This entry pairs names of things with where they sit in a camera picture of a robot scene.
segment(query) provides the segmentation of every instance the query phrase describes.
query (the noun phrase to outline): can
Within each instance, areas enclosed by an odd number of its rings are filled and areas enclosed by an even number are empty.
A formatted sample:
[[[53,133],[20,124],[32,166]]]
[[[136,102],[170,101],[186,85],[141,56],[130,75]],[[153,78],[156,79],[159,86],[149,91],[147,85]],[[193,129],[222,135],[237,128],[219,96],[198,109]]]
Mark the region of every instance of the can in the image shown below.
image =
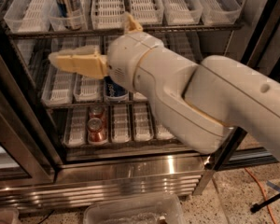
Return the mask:
[[[69,18],[69,21],[65,24],[65,27],[70,30],[78,30],[82,27],[79,20],[71,20],[76,16],[81,16],[82,6],[80,0],[56,0],[57,7],[60,10],[62,17]]]
[[[105,108],[101,105],[95,105],[90,107],[90,119],[98,118],[102,121],[103,125],[106,126],[106,114]]]
[[[105,77],[105,96],[109,100],[121,101],[128,97],[128,91],[115,83],[111,77]]]
[[[102,145],[107,141],[106,128],[98,118],[92,118],[87,123],[88,143],[92,145]]]

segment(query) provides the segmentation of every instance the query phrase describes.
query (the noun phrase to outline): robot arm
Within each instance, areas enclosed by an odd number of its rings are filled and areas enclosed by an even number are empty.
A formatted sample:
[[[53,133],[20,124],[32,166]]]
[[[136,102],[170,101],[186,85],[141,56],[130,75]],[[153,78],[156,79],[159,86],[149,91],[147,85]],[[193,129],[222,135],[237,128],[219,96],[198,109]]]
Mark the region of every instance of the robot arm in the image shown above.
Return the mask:
[[[242,127],[280,160],[279,83],[226,57],[211,56],[198,65],[141,31],[115,40],[107,62],[95,53],[90,68],[87,52],[64,51],[50,59],[81,75],[108,73],[128,91],[142,93],[154,117],[201,153],[216,151],[233,127]]]

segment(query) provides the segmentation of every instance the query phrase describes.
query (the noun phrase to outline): refrigerator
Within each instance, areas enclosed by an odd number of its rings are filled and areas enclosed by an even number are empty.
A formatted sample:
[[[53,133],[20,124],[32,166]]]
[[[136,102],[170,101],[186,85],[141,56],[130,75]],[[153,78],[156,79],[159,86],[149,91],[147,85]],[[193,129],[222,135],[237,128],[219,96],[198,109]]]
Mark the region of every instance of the refrigerator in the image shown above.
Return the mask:
[[[232,0],[238,12],[230,23],[206,15],[176,21],[170,0],[153,0],[153,16],[137,0],[117,0],[119,15],[105,21],[97,1],[81,0],[81,28],[69,31],[55,0],[0,0],[0,207],[33,212],[156,192],[200,195],[215,172],[276,162],[263,147],[245,147],[246,132],[236,127],[217,152],[196,152],[154,119],[140,93],[113,101],[102,80],[61,72],[48,56],[85,45],[106,54],[123,34],[117,18],[126,10],[187,59],[223,55],[280,82],[280,0]],[[113,4],[104,6],[109,12]],[[96,105],[106,113],[104,144],[88,142]]]

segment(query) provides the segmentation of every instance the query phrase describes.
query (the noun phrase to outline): floor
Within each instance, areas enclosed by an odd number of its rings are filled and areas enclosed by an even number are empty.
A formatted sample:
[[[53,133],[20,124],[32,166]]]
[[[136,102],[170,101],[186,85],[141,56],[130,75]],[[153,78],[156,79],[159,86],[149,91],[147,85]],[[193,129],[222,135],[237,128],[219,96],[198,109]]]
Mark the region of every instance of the floor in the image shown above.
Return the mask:
[[[255,147],[253,137],[247,137],[240,148]],[[280,191],[280,163],[247,169],[263,186],[268,198]],[[207,224],[271,224],[268,209],[256,214],[250,212],[254,203],[262,203],[263,196],[255,180],[245,169],[218,172],[200,196],[189,196],[181,200],[186,223]],[[275,223],[280,224],[280,200],[270,205]],[[83,224],[86,208],[57,210],[43,224]],[[20,215],[22,224],[36,224],[49,212]]]

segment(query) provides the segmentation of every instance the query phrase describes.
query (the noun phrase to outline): cable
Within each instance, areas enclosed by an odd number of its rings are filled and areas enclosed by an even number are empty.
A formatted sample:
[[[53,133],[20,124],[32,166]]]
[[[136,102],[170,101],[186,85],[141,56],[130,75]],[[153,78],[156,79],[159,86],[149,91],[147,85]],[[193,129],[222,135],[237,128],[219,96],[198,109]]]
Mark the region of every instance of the cable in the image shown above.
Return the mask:
[[[41,221],[39,221],[37,224],[43,223],[45,220],[47,220],[52,214],[55,212],[55,210],[52,210],[45,218],[43,218]]]
[[[246,171],[246,172],[254,179],[254,181],[259,185],[259,188],[260,188],[260,190],[261,190],[261,193],[262,193],[262,196],[263,196],[263,198],[264,198],[264,201],[267,201],[267,195],[265,194],[264,188],[263,188],[263,186],[260,184],[260,182],[258,181],[258,179],[257,179],[247,168],[245,168],[245,171]],[[273,212],[272,212],[271,207],[270,207],[269,205],[267,205],[267,208],[268,208],[269,214],[270,214],[270,216],[271,216],[271,219],[272,219],[272,221],[273,221],[273,224],[277,224],[276,219],[275,219],[274,216],[273,216]]]

